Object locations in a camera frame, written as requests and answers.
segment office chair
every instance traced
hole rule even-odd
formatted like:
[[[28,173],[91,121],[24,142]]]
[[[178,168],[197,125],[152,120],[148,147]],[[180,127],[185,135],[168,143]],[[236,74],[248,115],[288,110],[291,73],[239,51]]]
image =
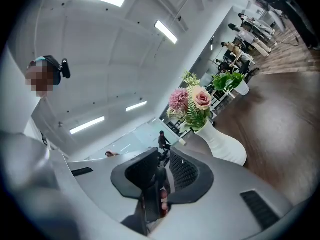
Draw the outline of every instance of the office chair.
[[[253,74],[255,71],[257,71],[257,70],[259,71],[259,70],[260,70],[260,68],[258,68],[258,67],[256,67],[254,70],[250,70],[250,69],[249,69],[249,64],[250,64],[250,61],[246,61],[245,63],[242,64],[242,66],[241,66],[241,68],[240,68],[240,70],[239,70],[239,73],[240,73],[241,75],[247,74],[247,75],[245,76],[245,78],[244,78],[244,81],[245,81],[246,83],[248,82],[249,77],[251,77],[252,74]]]

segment potted plant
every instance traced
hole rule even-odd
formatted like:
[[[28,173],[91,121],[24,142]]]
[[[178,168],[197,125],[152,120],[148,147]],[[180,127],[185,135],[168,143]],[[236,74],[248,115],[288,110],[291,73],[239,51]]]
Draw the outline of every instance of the potted plant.
[[[235,89],[239,94],[246,95],[249,92],[249,87],[244,81],[244,75],[233,72],[213,75],[213,86],[216,90],[222,91]]]
[[[176,89],[171,94],[167,110],[168,117],[177,118],[183,122],[180,132],[192,128],[196,135],[207,142],[215,158],[243,166],[247,159],[244,146],[236,139],[219,132],[208,120],[211,95],[205,88],[199,86],[200,80],[194,73],[186,72],[182,78],[187,88]]]

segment flower vase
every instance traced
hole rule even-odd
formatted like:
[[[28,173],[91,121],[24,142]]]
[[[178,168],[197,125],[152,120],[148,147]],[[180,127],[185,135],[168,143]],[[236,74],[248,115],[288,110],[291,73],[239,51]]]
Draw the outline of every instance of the flower vase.
[[[234,89],[242,96],[246,95],[250,91],[249,86],[244,80],[242,80],[241,83]]]
[[[233,162],[240,166],[245,164],[247,152],[244,146],[236,139],[219,132],[209,120],[195,134],[206,141],[215,158]]]

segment white ceiling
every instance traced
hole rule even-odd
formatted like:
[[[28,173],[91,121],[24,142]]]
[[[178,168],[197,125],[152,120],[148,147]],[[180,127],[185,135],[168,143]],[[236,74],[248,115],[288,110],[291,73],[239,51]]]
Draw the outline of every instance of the white ceiling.
[[[125,0],[119,8],[96,0],[35,0],[26,9],[8,42],[21,70],[25,72],[39,56],[52,55],[59,62],[67,58],[71,71],[71,78],[62,79],[32,116],[49,140],[72,155],[129,122],[165,108],[166,92],[181,81],[184,58],[193,53],[190,70],[233,3],[189,0],[180,13],[182,20],[173,22],[172,14],[176,16],[185,1]],[[225,12],[221,4],[229,6]],[[220,11],[215,25],[206,26],[207,36],[200,38],[202,24]],[[154,27],[157,20],[175,34],[176,45]],[[140,98],[147,105],[126,112]],[[100,116],[105,116],[104,122],[69,133]]]

